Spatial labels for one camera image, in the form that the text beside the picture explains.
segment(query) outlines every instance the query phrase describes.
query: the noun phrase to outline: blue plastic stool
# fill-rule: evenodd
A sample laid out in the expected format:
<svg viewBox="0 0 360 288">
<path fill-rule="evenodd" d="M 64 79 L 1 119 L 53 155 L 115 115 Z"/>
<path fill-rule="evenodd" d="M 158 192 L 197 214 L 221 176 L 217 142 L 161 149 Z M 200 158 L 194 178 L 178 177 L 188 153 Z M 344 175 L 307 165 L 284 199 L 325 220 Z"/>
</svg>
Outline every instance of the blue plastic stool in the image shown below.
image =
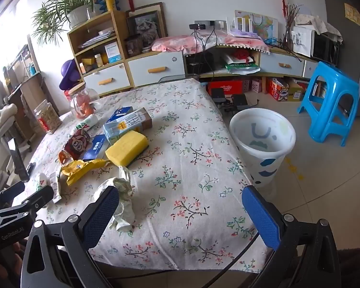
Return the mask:
<svg viewBox="0 0 360 288">
<path fill-rule="evenodd" d="M 325 98 L 312 95 L 319 76 L 322 76 L 327 82 Z M 353 97 L 353 104 L 348 118 L 342 114 L 337 106 L 344 94 L 350 94 Z M 317 111 L 311 102 L 322 104 L 320 110 Z M 312 122 L 308 133 L 313 140 L 323 143 L 327 135 L 333 133 L 343 137 L 341 146 L 344 146 L 356 116 L 358 103 L 359 84 L 348 78 L 339 69 L 319 62 L 309 81 L 307 92 L 298 108 L 298 113 L 301 113 L 305 108 L 310 115 Z M 340 118 L 342 125 L 333 122 L 334 117 Z"/>
</svg>

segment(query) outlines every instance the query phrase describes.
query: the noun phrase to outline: wooden drawer handle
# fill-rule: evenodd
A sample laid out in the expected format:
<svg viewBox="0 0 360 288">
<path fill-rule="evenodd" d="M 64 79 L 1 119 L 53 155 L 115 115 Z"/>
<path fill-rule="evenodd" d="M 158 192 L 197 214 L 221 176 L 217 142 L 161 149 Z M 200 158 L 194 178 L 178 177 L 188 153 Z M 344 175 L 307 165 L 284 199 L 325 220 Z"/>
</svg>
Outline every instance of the wooden drawer handle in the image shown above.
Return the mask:
<svg viewBox="0 0 360 288">
<path fill-rule="evenodd" d="M 152 68 L 148 69 L 149 74 L 156 74 L 157 72 L 163 72 L 166 70 L 167 67 L 158 67 L 158 68 Z"/>
<path fill-rule="evenodd" d="M 97 84 L 98 85 L 108 84 L 108 83 L 111 83 L 112 80 L 113 80 L 113 78 L 109 78 L 109 79 L 106 79 L 106 80 L 99 81 Z"/>
<path fill-rule="evenodd" d="M 289 65 L 289 64 L 279 63 L 279 66 L 283 67 L 283 68 L 291 68 L 291 65 Z"/>
</svg>

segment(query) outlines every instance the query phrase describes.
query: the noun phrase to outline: drawer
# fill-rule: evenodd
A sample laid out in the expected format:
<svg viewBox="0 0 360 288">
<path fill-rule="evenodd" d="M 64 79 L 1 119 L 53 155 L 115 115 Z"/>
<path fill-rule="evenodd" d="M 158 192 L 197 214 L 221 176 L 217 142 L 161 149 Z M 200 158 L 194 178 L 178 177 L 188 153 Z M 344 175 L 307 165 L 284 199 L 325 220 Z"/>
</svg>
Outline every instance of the drawer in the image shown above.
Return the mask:
<svg viewBox="0 0 360 288">
<path fill-rule="evenodd" d="M 110 83 L 99 84 L 99 82 L 109 78 L 112 78 Z M 98 94 L 104 94 L 130 86 L 124 63 L 84 76 L 84 81 L 87 87 L 94 89 Z"/>
<path fill-rule="evenodd" d="M 173 80 L 175 76 L 185 76 L 182 52 L 164 52 L 131 60 L 128 64 L 136 87 L 157 83 L 164 77 Z"/>
<path fill-rule="evenodd" d="M 302 72 L 302 77 L 310 79 L 317 66 L 317 62 L 311 62 L 309 60 L 306 60 L 304 64 L 304 70 Z"/>
<path fill-rule="evenodd" d="M 261 53 L 260 72 L 301 77 L 304 61 L 303 59 L 299 61 L 297 58 L 288 55 Z"/>
</svg>

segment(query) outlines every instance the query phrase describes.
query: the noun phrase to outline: vase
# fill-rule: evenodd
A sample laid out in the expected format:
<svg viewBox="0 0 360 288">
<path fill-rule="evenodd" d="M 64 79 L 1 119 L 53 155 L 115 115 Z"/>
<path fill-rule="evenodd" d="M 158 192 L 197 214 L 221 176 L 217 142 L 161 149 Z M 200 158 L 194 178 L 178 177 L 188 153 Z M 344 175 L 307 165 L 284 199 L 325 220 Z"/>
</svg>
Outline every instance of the vase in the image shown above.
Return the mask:
<svg viewBox="0 0 360 288">
<path fill-rule="evenodd" d="M 91 8 L 90 5 L 82 5 L 75 8 L 73 11 L 68 13 L 69 26 L 71 29 L 76 26 L 86 22 L 87 18 L 87 8 Z"/>
</svg>

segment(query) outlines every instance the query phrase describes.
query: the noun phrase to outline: white trash can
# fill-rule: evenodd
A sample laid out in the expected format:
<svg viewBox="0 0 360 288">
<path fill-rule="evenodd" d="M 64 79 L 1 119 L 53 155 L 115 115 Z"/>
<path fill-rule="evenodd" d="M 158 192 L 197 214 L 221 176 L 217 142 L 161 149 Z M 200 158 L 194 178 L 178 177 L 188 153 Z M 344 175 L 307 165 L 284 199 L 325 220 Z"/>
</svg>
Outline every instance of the white trash can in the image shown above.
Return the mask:
<svg viewBox="0 0 360 288">
<path fill-rule="evenodd" d="M 292 124 L 277 112 L 263 108 L 238 112 L 229 130 L 256 187 L 271 182 L 296 141 Z"/>
</svg>

